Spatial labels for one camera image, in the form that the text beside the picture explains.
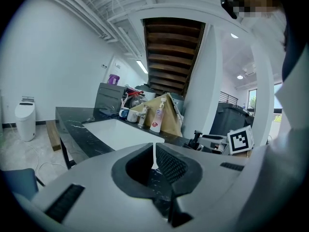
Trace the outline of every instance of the recessed round light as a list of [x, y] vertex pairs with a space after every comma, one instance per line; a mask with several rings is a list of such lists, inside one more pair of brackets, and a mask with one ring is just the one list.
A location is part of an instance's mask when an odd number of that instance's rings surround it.
[[232, 33], [231, 33], [231, 36], [232, 36], [233, 38], [235, 38], [235, 39], [238, 39], [238, 37], [237, 37], [235, 34], [232, 34]]

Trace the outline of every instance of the sink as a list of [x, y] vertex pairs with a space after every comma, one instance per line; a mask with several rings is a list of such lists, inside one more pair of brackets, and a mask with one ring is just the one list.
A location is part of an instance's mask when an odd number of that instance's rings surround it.
[[[83, 126], [114, 150], [145, 143], [164, 143], [163, 138], [139, 130], [117, 119], [86, 123]], [[155, 157], [155, 146], [154, 165], [152, 168], [158, 168]]]

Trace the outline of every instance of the marble tile floor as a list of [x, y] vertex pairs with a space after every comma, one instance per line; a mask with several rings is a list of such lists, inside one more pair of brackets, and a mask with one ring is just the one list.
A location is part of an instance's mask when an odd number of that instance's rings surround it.
[[26, 143], [19, 138], [16, 128], [13, 130], [11, 128], [3, 129], [3, 135], [0, 137], [1, 170], [36, 168], [36, 176], [45, 185], [48, 185], [67, 171], [65, 166], [61, 150], [53, 151], [51, 147], [46, 125], [36, 126], [34, 139]]

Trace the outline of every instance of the soap dispenser bottle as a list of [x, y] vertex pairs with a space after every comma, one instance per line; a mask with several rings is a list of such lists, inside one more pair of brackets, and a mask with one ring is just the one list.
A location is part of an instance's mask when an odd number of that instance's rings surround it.
[[161, 130], [161, 124], [163, 120], [164, 115], [164, 102], [166, 102], [165, 98], [161, 98], [161, 104], [159, 106], [159, 109], [156, 111], [153, 122], [151, 123], [150, 130], [154, 132], [160, 132]]

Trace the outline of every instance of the chair seat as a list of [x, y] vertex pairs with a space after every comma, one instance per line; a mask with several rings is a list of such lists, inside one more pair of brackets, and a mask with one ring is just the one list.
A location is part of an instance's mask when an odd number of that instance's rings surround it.
[[6, 184], [12, 192], [31, 200], [39, 191], [35, 172], [32, 168], [2, 171]]

